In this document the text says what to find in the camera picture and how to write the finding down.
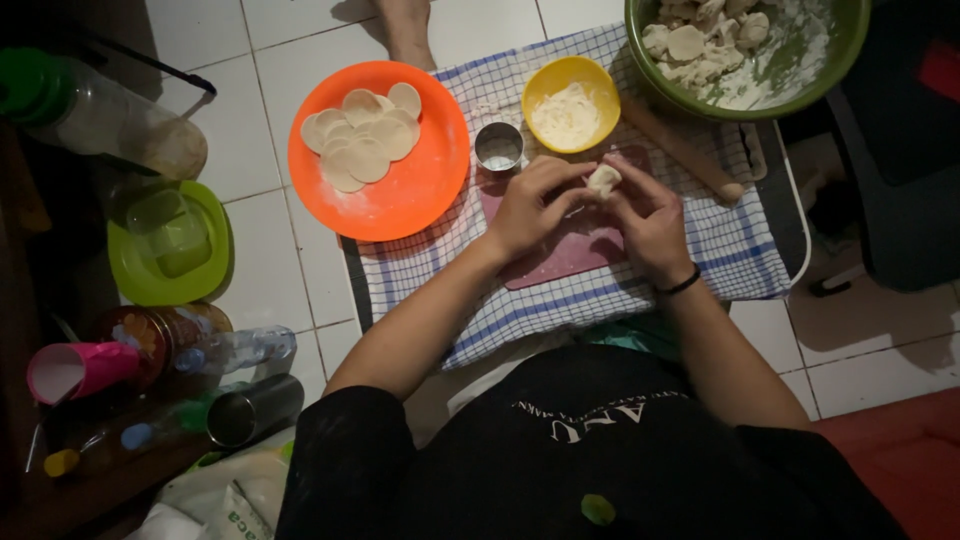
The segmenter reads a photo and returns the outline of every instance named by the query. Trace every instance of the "stainless steel cup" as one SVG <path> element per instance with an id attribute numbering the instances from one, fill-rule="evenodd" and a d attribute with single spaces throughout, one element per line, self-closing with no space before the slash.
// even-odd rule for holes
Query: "stainless steel cup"
<path id="1" fill-rule="evenodd" d="M 487 124 L 473 139 L 473 155 L 484 168 L 493 172 L 516 167 L 523 157 L 523 135 L 506 122 Z"/>
<path id="2" fill-rule="evenodd" d="M 206 413 L 206 432 L 220 446 L 236 448 L 303 409 L 303 385 L 281 373 L 218 397 Z"/>

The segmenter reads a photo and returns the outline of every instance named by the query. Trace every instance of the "round cookie cutter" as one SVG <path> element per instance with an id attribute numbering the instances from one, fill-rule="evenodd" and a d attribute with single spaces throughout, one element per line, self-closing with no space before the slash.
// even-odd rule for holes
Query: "round cookie cutter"
<path id="1" fill-rule="evenodd" d="M 523 135 L 512 124 L 492 122 L 473 139 L 473 155 L 489 171 L 509 171 L 523 158 Z"/>

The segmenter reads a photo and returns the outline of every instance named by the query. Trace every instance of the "rolling pin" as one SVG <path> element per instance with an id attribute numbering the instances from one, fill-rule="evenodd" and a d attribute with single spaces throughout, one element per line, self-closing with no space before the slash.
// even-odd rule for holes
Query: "rolling pin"
<path id="1" fill-rule="evenodd" d="M 719 163 L 708 158 L 660 122 L 644 105 L 637 103 L 626 94 L 620 94 L 620 112 L 624 119 L 641 130 L 663 152 L 670 155 L 681 167 L 720 195 L 723 200 L 735 203 L 743 196 L 743 185 L 720 168 Z"/>

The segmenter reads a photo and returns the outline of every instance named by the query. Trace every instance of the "black shirt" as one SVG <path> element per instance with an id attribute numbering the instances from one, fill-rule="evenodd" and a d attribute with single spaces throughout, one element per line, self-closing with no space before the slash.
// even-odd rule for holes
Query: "black shirt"
<path id="1" fill-rule="evenodd" d="M 905 538 L 829 442 L 730 428 L 677 368 L 578 345 L 522 362 L 417 451 L 403 405 L 354 386 L 297 425 L 276 537 Z M 581 511 L 587 494 L 615 510 Z"/>

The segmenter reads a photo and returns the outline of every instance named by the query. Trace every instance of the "black bracelet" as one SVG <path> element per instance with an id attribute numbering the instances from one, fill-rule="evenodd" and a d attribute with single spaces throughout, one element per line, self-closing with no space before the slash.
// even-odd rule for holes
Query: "black bracelet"
<path id="1" fill-rule="evenodd" d="M 690 288 L 691 285 L 693 285 L 694 283 L 696 283 L 697 280 L 699 280 L 699 279 L 700 279 L 700 267 L 697 266 L 697 263 L 696 263 L 696 262 L 694 262 L 694 263 L 693 263 L 693 275 L 690 276 L 685 282 L 680 283 L 679 285 L 677 285 L 677 286 L 675 286 L 675 287 L 668 288 L 668 289 L 666 289 L 666 290 L 657 289 L 657 292 L 659 292 L 660 294 L 662 294 L 662 295 L 664 295 L 664 296 L 673 296 L 673 295 L 675 295 L 675 294 L 677 294 L 677 293 L 684 292 L 685 290 L 687 290 L 688 288 Z"/>

